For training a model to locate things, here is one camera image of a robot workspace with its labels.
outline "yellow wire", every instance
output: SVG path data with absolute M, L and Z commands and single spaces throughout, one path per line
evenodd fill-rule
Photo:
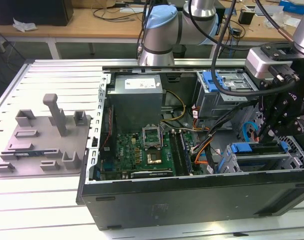
M 184 116 L 185 110 L 186 110 L 186 105 L 184 104 L 183 100 L 178 95 L 176 95 L 174 92 L 172 92 L 170 90 L 166 90 L 166 91 L 169 92 L 169 93 L 171 93 L 171 94 L 173 94 L 177 99 L 180 100 L 180 102 L 183 105 L 183 112 L 182 112 L 182 114 L 180 116 L 169 118 L 169 119 L 162 119 L 161 122 L 178 120 L 178 119 L 180 119 L 180 118 L 182 118 Z

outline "black box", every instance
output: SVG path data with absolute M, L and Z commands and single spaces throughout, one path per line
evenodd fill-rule
M 66 26 L 73 16 L 71 0 L 0 0 L 0 25 L 15 20 L 36 25 Z
M 238 22 L 244 25 L 250 25 L 255 12 L 253 11 L 241 11 Z

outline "white label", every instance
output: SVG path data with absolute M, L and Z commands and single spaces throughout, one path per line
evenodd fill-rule
M 211 168 L 210 165 L 207 165 L 206 169 L 210 174 L 213 174 L 213 168 Z
M 125 89 L 155 89 L 154 78 L 132 78 L 125 80 Z
M 193 110 L 193 118 L 195 118 L 195 119 L 198 118 L 198 111 Z
M 218 155 L 221 155 L 221 150 L 220 150 L 220 149 L 215 149 L 215 152 L 216 152 Z
M 234 87 L 235 85 L 234 85 L 234 83 L 233 82 L 225 82 L 224 83 L 227 87 Z
M 28 153 L 17 153 L 15 154 L 15 156 L 29 156 Z

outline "motherboard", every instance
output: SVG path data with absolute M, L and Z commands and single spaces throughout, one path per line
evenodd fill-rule
M 182 176 L 192 172 L 189 152 L 194 146 L 189 131 L 160 131 L 158 127 L 140 133 L 120 133 L 115 159 L 104 159 L 101 177 L 106 180 Z

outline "floor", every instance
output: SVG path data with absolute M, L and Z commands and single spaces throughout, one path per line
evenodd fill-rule
M 59 43 L 58 48 L 64 59 L 134 59 L 135 44 L 127 43 L 95 43 L 96 53 L 91 55 L 87 43 Z M 17 42 L 17 50 L 26 59 L 51 59 L 51 54 L 46 43 L 42 42 Z M 211 46 L 188 45 L 185 58 L 208 58 Z M 240 51 L 232 54 L 223 53 L 221 58 L 246 58 L 247 52 Z M 8 45 L 5 53 L 0 53 L 0 97 L 23 65 L 24 60 Z

